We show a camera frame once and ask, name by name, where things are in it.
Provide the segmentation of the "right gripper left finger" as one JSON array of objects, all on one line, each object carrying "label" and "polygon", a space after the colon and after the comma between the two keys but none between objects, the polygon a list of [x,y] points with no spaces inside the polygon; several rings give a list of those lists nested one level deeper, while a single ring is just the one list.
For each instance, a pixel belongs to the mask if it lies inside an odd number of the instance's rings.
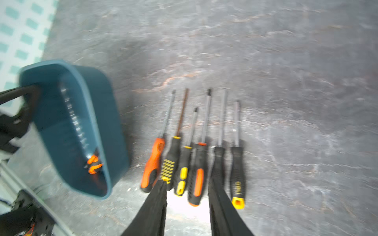
[{"label": "right gripper left finger", "polygon": [[167,207],[167,184],[159,180],[149,193],[123,236],[163,236]]}]

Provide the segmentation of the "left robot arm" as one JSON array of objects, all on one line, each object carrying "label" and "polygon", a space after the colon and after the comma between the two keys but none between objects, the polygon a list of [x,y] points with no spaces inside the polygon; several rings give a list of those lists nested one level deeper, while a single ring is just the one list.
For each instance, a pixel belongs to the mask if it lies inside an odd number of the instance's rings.
[{"label": "left robot arm", "polygon": [[[19,147],[13,145],[11,140],[22,138],[27,133],[38,106],[40,94],[40,88],[36,85],[1,92],[2,105],[19,97],[26,98],[25,104],[16,115],[1,113],[1,151],[14,154],[19,150]],[[20,190],[16,200],[10,206],[10,212],[1,214],[2,236],[43,234],[50,236],[52,234],[54,220],[26,190]]]}]

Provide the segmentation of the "teal plastic storage box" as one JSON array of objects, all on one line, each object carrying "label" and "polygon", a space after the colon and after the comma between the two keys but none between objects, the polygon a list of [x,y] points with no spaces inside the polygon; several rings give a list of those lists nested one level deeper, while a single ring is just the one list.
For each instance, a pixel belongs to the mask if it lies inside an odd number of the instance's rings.
[{"label": "teal plastic storage box", "polygon": [[[108,198],[130,167],[108,77],[94,67],[48,60],[22,68],[19,85],[40,88],[33,122],[60,177],[82,194]],[[95,175],[85,168],[92,155],[103,163]]]}]

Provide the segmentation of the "orange black large screwdriver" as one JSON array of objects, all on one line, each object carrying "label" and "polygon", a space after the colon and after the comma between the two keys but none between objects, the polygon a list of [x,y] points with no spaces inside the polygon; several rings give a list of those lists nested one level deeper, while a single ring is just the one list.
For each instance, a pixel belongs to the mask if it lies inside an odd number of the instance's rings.
[{"label": "orange black large screwdriver", "polygon": [[165,119],[163,122],[162,129],[159,136],[155,139],[154,145],[152,147],[152,153],[145,165],[145,169],[142,176],[142,181],[140,188],[143,192],[151,192],[155,182],[157,181],[158,174],[160,172],[160,158],[165,146],[164,134],[168,124],[168,120],[172,111],[173,102],[175,98],[176,90],[171,93],[169,108],[165,114]]}]

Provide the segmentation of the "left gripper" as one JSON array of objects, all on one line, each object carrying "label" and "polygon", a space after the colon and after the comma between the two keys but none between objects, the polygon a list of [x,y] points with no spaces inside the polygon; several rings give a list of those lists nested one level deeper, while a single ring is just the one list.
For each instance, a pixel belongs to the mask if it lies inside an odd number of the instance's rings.
[{"label": "left gripper", "polygon": [[11,143],[11,140],[22,138],[28,131],[39,103],[40,88],[30,85],[3,91],[1,92],[1,104],[19,97],[25,98],[26,101],[16,115],[1,114],[1,150],[7,153],[15,153],[19,149]]}]

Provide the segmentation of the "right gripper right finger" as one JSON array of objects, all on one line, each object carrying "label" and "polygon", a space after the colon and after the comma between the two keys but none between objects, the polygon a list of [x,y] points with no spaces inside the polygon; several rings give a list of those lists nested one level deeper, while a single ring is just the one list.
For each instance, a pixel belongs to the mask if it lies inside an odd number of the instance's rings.
[{"label": "right gripper right finger", "polygon": [[208,196],[213,236],[254,235],[232,205],[218,179],[209,180]]}]

